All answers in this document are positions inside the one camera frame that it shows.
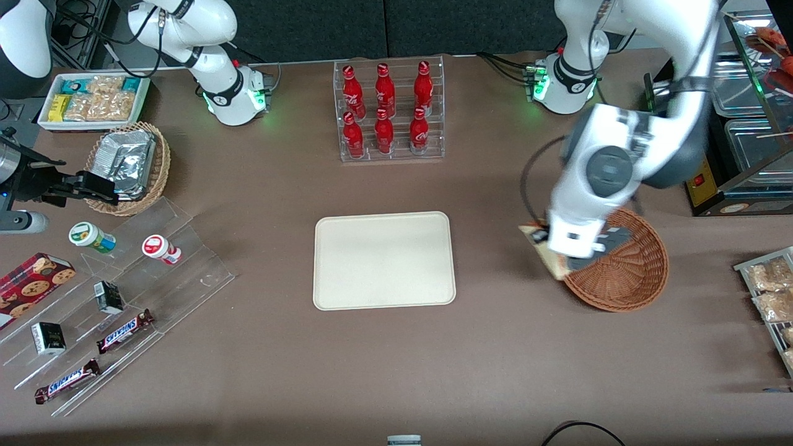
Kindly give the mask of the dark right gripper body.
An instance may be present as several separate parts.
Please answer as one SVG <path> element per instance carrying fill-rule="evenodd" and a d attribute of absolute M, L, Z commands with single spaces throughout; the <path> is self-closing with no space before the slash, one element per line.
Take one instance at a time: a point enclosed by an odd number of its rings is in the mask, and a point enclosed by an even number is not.
<path fill-rule="evenodd" d="M 67 205 L 59 189 L 67 175 L 57 169 L 66 164 L 20 145 L 14 138 L 2 138 L 2 198 L 8 206 L 14 201 Z"/>

